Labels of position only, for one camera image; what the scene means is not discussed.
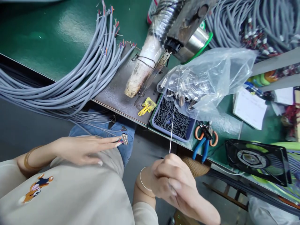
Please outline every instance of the wire cutters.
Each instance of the wire cutters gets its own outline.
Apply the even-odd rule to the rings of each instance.
[[[200,129],[201,127],[200,127],[200,125],[199,126],[197,126],[196,127],[196,129],[195,129],[195,138],[197,139],[197,140],[202,140],[203,139],[203,137],[204,137],[204,132],[202,132],[202,134],[200,135],[200,137],[198,136],[198,130]],[[211,146],[211,147],[215,147],[217,144],[218,144],[218,141],[219,141],[219,136],[218,136],[218,133],[216,132],[216,131],[214,131],[213,129],[212,129],[212,122],[210,121],[209,123],[208,123],[208,132],[209,132],[209,134],[210,134],[210,140],[209,140],[209,145]]]
[[[195,138],[197,140],[200,140],[200,141],[199,141],[199,143],[197,144],[197,146],[194,149],[194,153],[193,153],[193,157],[192,158],[193,158],[193,160],[196,159],[196,155],[197,155],[199,149],[205,143],[204,151],[203,151],[203,154],[202,154],[202,161],[201,161],[201,163],[204,163],[204,161],[207,158],[209,145],[212,146],[212,147],[214,147],[218,143],[218,139],[219,139],[218,138],[218,134],[215,131],[213,131],[213,129],[211,127],[211,123],[212,122],[209,122],[208,126],[205,126],[204,123],[202,121],[200,121],[198,123],[199,126],[197,126],[196,130],[195,130]],[[201,128],[201,130],[203,131],[200,137],[198,137],[198,130],[199,130],[199,128]],[[213,133],[215,134],[215,137],[216,137],[214,144],[212,144],[212,139],[213,139],[212,134]]]

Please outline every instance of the solder wire spool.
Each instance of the solder wire spool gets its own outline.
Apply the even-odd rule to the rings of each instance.
[[[184,65],[197,58],[211,41],[213,33],[207,33],[204,29],[205,22],[202,22],[187,44],[174,54],[181,64]]]

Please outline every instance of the blue plastic tray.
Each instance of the blue plastic tray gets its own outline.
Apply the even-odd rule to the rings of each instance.
[[[151,126],[152,126],[153,128],[159,130],[160,132],[162,132],[162,133],[164,133],[164,134],[166,134],[166,135],[168,135],[168,136],[171,136],[171,132],[167,131],[166,129],[164,129],[164,128],[158,126],[158,125],[156,125],[155,122],[154,122],[154,119],[155,119],[157,113],[159,112],[160,104],[162,103],[162,100],[163,100],[164,96],[165,96],[164,94],[162,94],[162,95],[160,96],[160,99],[158,100],[158,103],[157,103],[157,107],[156,107],[156,109],[155,109],[155,112],[152,114],[150,123],[151,123]],[[186,139],[181,138],[181,137],[175,135],[174,133],[172,134],[172,138],[174,138],[174,139],[176,139],[176,140],[179,140],[179,141],[181,141],[181,142],[188,142],[189,139],[191,138],[191,135],[194,133],[194,126],[195,126],[195,123],[196,123],[196,120],[190,118],[190,124],[189,124],[189,126],[188,126],[188,128],[187,128]]]

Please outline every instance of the blue pliers handle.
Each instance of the blue pliers handle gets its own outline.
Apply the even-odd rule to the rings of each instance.
[[[193,153],[193,160],[195,160],[196,159],[196,155],[197,155],[199,149],[201,148],[201,146],[203,145],[204,142],[205,142],[205,147],[204,147],[204,151],[203,151],[203,154],[202,154],[202,161],[201,161],[201,163],[204,163],[204,161],[206,160],[207,153],[208,153],[208,147],[209,147],[209,140],[206,139],[205,137],[203,137],[202,140],[195,147],[194,153]]]

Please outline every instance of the fingernail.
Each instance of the fingernail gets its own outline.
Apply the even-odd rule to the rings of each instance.
[[[175,191],[175,189],[169,184],[169,189],[172,193],[172,195],[177,196],[177,192]]]
[[[178,180],[169,178],[169,184],[170,184],[175,190],[181,189],[181,183],[180,183]]]

